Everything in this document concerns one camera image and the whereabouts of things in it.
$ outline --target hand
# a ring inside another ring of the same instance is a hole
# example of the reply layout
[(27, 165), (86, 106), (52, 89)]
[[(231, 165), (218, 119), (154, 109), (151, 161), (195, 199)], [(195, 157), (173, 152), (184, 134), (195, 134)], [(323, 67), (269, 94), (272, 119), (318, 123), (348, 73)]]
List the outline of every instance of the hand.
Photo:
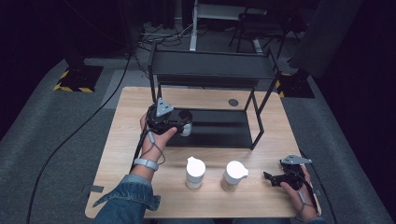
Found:
[[(140, 128), (142, 130), (148, 129), (144, 127), (146, 123), (146, 114), (140, 119)], [(158, 162), (159, 158), (165, 150), (166, 143), (171, 139), (171, 137), (177, 132), (177, 128), (171, 128), (166, 133), (161, 135), (152, 133), (155, 139), (155, 145), (153, 145), (149, 140), (149, 135), (146, 136), (143, 146), (142, 146), (142, 157), (143, 159)]]
[[(306, 171), (303, 166), (302, 169), (305, 175), (306, 182), (311, 183), (311, 175)], [(289, 194), (294, 208), (300, 213), (304, 223), (318, 216), (316, 209), (313, 207), (313, 203), (311, 201), (311, 197), (309, 196), (306, 185), (303, 185), (300, 189), (306, 200), (305, 205), (303, 204), (298, 191), (294, 190), (288, 183), (282, 182), (280, 183), (280, 186)]]

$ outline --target gray carpet floor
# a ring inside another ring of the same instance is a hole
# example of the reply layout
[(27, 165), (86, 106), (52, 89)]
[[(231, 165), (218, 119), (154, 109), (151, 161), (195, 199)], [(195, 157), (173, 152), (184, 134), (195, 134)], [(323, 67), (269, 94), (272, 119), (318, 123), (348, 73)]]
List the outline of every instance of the gray carpet floor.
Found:
[[(197, 49), (234, 52), (235, 45), (228, 47), (232, 34), (209, 31), (198, 37)], [(189, 45), (190, 39), (186, 36), (177, 46), (160, 48), (187, 50)], [(271, 47), (276, 48), (277, 45), (275, 41)], [(287, 39), (279, 62), (282, 70), (291, 73), (295, 71), (288, 67), (286, 60), (292, 56), (296, 46), (298, 41), (293, 36)], [(247, 41), (241, 50), (253, 52)], [(148, 51), (137, 49), (136, 57), (145, 68), (148, 56)], [(120, 90), (125, 86), (149, 85), (145, 73), (139, 69), (134, 58), (118, 91), (88, 123), (82, 128), (80, 126), (117, 88), (126, 63), (127, 60), (122, 57), (86, 59), (85, 64), (105, 68), (94, 93), (53, 90), (67, 67), (65, 61), (55, 65), (42, 79), (0, 142), (0, 223), (25, 222), (32, 190), (42, 165), (57, 146), (76, 130), (79, 131), (59, 148), (41, 176), (31, 223), (91, 221), (84, 214), (85, 206)], [(326, 191), (338, 223), (393, 223), (314, 80), (309, 78), (308, 82), (315, 94), (314, 99), (282, 98), (281, 101), (298, 146), (314, 162), (318, 171), (316, 176), (308, 166), (322, 215), (328, 223), (335, 223), (329, 201), (325, 197)]]

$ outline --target person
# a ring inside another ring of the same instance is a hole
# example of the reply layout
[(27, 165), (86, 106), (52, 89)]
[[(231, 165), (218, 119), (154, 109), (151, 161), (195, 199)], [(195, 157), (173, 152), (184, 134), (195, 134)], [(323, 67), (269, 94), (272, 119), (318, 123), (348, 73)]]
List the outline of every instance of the person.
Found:
[[(142, 130), (145, 126), (146, 115), (140, 120)], [(177, 128), (171, 128), (161, 135), (153, 134), (154, 143), (145, 137), (142, 149), (141, 159), (158, 162), (163, 154), (167, 141), (177, 132)], [(304, 170), (305, 180), (310, 183), (310, 175)], [(151, 180), (154, 177), (154, 170), (142, 164), (137, 164), (131, 173), (126, 175), (121, 182), (108, 194), (100, 198), (93, 206), (106, 202), (99, 211), (93, 223), (143, 223), (146, 209), (155, 211), (160, 205), (161, 196), (154, 196), (151, 186)], [(303, 204), (299, 193), (289, 184), (282, 182), (281, 187), (289, 194), (291, 202), (301, 216), (304, 223), (322, 224), (326, 223), (320, 217), (316, 209), (312, 206), (308, 191), (302, 186), (301, 192), (306, 200)], [(268, 223), (267, 218), (253, 219), (236, 219), (235, 224), (239, 223)], [(159, 223), (215, 223), (209, 218), (204, 219), (160, 219)]]

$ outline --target wooden tabletop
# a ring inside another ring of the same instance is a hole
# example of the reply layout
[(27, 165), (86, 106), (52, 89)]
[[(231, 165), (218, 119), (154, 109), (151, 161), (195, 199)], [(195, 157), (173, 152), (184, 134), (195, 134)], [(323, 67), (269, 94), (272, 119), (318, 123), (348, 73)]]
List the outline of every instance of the wooden tabletop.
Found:
[[(163, 99), (174, 107), (207, 109), (243, 109), (249, 91), (163, 89)], [(262, 99), (264, 91), (256, 91)], [(236, 99), (238, 106), (230, 106)], [(102, 204), (92, 207), (101, 196), (114, 189), (128, 174), (139, 140), (139, 120), (152, 104), (149, 88), (124, 88), (108, 134), (105, 149), (93, 185), (104, 187), (91, 192), (87, 217), (95, 217)], [(253, 106), (247, 111), (252, 138), (259, 127)], [(282, 175), (279, 160), (289, 154), (300, 155), (279, 96), (272, 93), (262, 111), (263, 137), (254, 150), (248, 148), (167, 147), (166, 162), (156, 172), (152, 186), (161, 195), (160, 208), (147, 211), (145, 217), (293, 217), (295, 210), (282, 188), (274, 188), (262, 172)], [(187, 158), (193, 156), (206, 165), (203, 185), (188, 189), (185, 184)], [(249, 170), (235, 191), (220, 186), (229, 161), (241, 161)]]

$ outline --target wrist strap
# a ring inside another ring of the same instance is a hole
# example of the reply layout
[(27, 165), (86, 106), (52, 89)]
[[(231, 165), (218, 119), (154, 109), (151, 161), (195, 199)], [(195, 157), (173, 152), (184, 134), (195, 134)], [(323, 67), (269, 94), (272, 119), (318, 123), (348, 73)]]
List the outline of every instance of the wrist strap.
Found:
[(144, 166), (146, 166), (148, 168), (151, 168), (151, 169), (154, 170), (154, 172), (158, 171), (158, 165), (154, 161), (149, 161), (149, 160), (140, 158), (140, 159), (134, 160), (134, 165), (136, 165), (136, 164), (144, 165)]

